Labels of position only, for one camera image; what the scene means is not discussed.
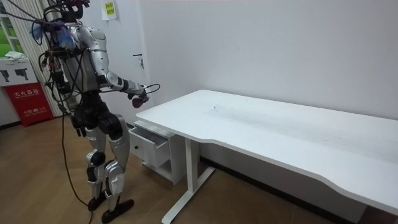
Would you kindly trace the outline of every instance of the silver robot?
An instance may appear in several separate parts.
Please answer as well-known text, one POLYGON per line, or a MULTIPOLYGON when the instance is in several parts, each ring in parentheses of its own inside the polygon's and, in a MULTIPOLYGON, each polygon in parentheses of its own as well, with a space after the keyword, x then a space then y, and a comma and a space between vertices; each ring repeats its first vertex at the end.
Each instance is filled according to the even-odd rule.
POLYGON ((123 117, 110 113, 101 100, 101 89, 108 87, 127 93, 136 108, 149 98, 145 86, 122 79, 109 70, 105 34, 78 22, 77 19, 83 15, 83 6, 88 7, 88 3, 84 0, 58 0, 57 4, 46 8, 44 12, 57 8, 61 12, 58 14, 60 17, 36 23, 42 33, 48 34, 50 43, 50 49, 44 53, 42 66, 46 66, 49 60, 54 81, 52 85, 57 88, 62 101, 67 102, 73 127, 79 136, 87 136, 93 147, 86 156, 88 184, 92 189, 88 210, 96 210, 107 199, 109 210, 103 214, 102 222, 109 223, 128 211, 134 201, 119 202, 129 158, 129 133, 123 117), (73 47, 61 43, 60 39, 64 38, 73 47), (63 69, 57 69, 55 65, 60 65, 63 69), (81 95, 79 103, 75 99, 76 91, 81 95), (104 153, 106 135, 109 136, 109 145, 114 154, 114 159, 108 162, 104 153))

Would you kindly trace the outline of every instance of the desk frame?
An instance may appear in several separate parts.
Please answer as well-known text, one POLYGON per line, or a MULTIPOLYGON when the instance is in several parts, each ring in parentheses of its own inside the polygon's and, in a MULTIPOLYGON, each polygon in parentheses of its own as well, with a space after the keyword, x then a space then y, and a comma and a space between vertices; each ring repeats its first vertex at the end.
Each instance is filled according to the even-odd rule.
POLYGON ((170 224, 174 221, 175 217, 180 213, 184 206, 189 202, 192 196, 198 191, 202 184, 215 170, 208 167, 202 175, 198 178, 198 163, 199 163, 199 142, 185 138, 185 150, 187 158, 187 192, 177 201, 177 203, 167 212, 163 217, 163 224, 170 224))

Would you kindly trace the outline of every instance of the black baseboard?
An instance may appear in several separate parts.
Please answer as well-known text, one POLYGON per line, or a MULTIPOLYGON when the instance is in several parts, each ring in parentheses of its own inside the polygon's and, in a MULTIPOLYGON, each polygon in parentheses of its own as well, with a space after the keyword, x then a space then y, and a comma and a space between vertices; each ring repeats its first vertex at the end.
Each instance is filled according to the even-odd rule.
POLYGON ((134 125, 131 125, 131 124, 129 124, 129 123, 126 123, 126 125, 127 125, 127 127, 130 128, 130 129, 131 129, 131 128, 134 128, 134 125))
POLYGON ((0 130, 4 130, 4 129, 7 129, 7 128, 12 128, 12 127, 18 126, 20 124, 21 124, 20 121, 16 121, 16 122, 5 124, 5 125, 0 125, 0 130))
POLYGON ((310 204, 308 202, 305 202, 305 201, 303 201, 303 200, 301 200, 301 199, 299 199, 297 197, 294 197, 292 195, 289 195, 289 194, 287 194, 287 193, 285 193, 283 191, 275 189, 275 188, 273 188, 273 187, 271 187, 269 185, 266 185, 266 184, 264 184, 264 183, 262 183, 262 182, 260 182, 258 180, 255 180, 255 179, 250 178, 250 177, 248 177, 248 176, 246 176, 244 174, 241 174, 241 173, 239 173, 239 172, 237 172, 235 170, 232 170, 232 169, 230 169, 228 167, 225 167, 225 166, 223 166, 223 165, 221 165, 221 164, 219 164, 217 162, 211 161, 211 160, 209 160, 207 158, 204 158, 202 156, 200 157, 200 161, 204 162, 205 164, 208 164, 209 166, 217 168, 217 169, 219 169, 219 170, 221 170, 223 172, 226 172, 227 174, 232 175, 232 176, 234 176, 234 177, 236 177, 238 179, 241 179, 241 180, 243 180, 243 181, 245 181, 245 182, 247 182, 249 184, 252 184, 252 185, 254 185, 254 186, 256 186, 256 187, 258 187, 258 188, 260 188, 262 190, 265 190, 266 192, 269 192, 269 193, 271 193, 273 195, 276 195, 276 196, 278 196, 278 197, 280 197, 280 198, 282 198, 282 199, 284 199, 284 200, 286 200, 288 202, 291 202, 291 203, 293 203, 293 204, 295 204, 295 205, 297 205, 297 206, 299 206, 301 208, 304 208, 304 209, 306 209, 306 210, 308 210, 308 211, 310 211, 312 213, 315 213, 315 214, 317 214, 317 215, 319 215, 319 216, 321 216, 321 217, 323 217, 323 218, 325 218, 325 219, 327 219, 327 220, 329 220, 331 222, 334 222, 334 223, 337 223, 337 224, 354 224, 353 222, 350 222, 350 221, 346 220, 345 218, 341 218, 338 215, 335 215, 335 214, 333 214, 331 212, 328 212, 328 211, 326 211, 326 210, 324 210, 322 208, 319 208, 319 207, 317 207, 315 205, 312 205, 312 204, 310 204))

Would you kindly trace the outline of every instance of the drawer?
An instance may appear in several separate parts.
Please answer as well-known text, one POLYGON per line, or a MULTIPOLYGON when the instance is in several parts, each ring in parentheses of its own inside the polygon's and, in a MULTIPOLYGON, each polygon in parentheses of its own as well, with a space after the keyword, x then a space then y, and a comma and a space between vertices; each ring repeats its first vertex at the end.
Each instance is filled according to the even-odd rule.
POLYGON ((130 152, 154 167, 170 159, 169 141, 142 128, 130 131, 130 152))

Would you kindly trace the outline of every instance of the red box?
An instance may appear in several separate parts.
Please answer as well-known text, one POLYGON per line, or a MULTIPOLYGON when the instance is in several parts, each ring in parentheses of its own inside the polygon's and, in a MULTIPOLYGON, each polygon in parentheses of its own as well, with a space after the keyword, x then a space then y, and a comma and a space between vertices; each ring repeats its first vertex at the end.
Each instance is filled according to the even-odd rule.
POLYGON ((51 108, 40 83, 5 86, 23 126, 53 119, 51 108))

